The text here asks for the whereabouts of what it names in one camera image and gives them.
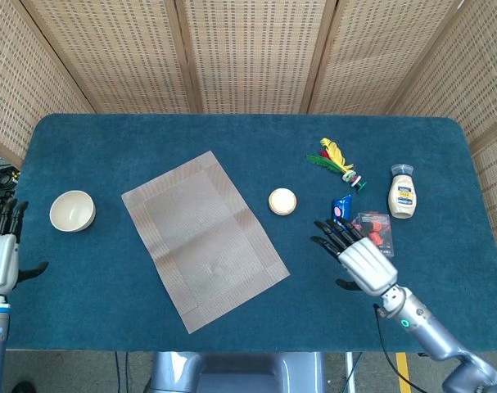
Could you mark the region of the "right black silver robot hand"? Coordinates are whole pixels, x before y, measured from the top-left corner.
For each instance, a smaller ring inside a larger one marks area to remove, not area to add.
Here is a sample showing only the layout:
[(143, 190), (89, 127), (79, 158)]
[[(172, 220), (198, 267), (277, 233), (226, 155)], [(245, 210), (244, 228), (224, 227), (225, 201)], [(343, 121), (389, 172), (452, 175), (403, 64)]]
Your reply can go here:
[(351, 222), (339, 218), (314, 221), (326, 237), (312, 236), (352, 277), (338, 278), (336, 284), (347, 291), (363, 291), (370, 296), (382, 296), (397, 283), (397, 269), (377, 246)]

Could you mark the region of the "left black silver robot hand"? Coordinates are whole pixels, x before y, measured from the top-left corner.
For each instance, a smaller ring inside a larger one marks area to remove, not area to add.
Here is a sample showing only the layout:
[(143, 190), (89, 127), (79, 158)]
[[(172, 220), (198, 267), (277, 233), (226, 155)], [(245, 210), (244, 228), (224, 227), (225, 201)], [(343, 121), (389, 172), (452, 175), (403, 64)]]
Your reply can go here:
[(38, 277), (49, 265), (44, 261), (34, 269), (20, 270), (20, 238), (28, 205), (15, 198), (0, 205), (0, 296), (8, 296), (18, 283)]

